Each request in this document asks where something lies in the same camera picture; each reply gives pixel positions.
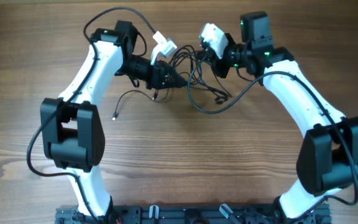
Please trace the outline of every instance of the wood grain surface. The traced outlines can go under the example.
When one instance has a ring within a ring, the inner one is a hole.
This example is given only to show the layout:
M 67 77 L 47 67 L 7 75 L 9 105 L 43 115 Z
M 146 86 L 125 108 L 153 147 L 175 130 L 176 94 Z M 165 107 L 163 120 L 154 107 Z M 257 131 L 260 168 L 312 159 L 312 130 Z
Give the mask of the wood grain surface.
M 37 177 L 27 168 L 25 152 L 40 124 L 42 100 L 57 97 L 84 62 L 88 44 L 83 26 L 114 6 L 139 10 L 177 46 L 197 49 L 206 22 L 240 42 L 239 16 L 267 11 L 275 45 L 289 49 L 333 106 L 348 117 L 358 116 L 356 0 L 0 5 L 0 223 L 52 223 L 56 208 L 76 204 L 67 178 Z M 105 15 L 88 32 L 113 28 L 117 19 L 132 21 L 143 33 L 149 57 L 155 45 L 152 33 L 131 12 Z M 143 50 L 138 41 L 135 52 Z M 207 82 L 216 85 L 210 69 L 203 68 Z M 234 72 L 222 82 L 237 95 L 247 83 Z M 99 111 L 106 135 L 101 168 L 116 205 L 268 203 L 296 180 L 301 133 L 265 88 L 253 87 L 216 115 L 195 109 L 185 89 L 172 91 L 171 100 L 160 104 L 133 94 L 124 98 L 118 120 L 111 121 L 118 98 L 130 89 L 127 77 L 114 78 Z M 204 108 L 219 108 L 210 93 L 195 91 L 194 98 Z M 57 171 L 46 160 L 41 139 L 33 158 L 38 170 Z M 340 196 L 350 199 L 352 189 Z M 333 223 L 358 223 L 358 204 L 330 204 Z

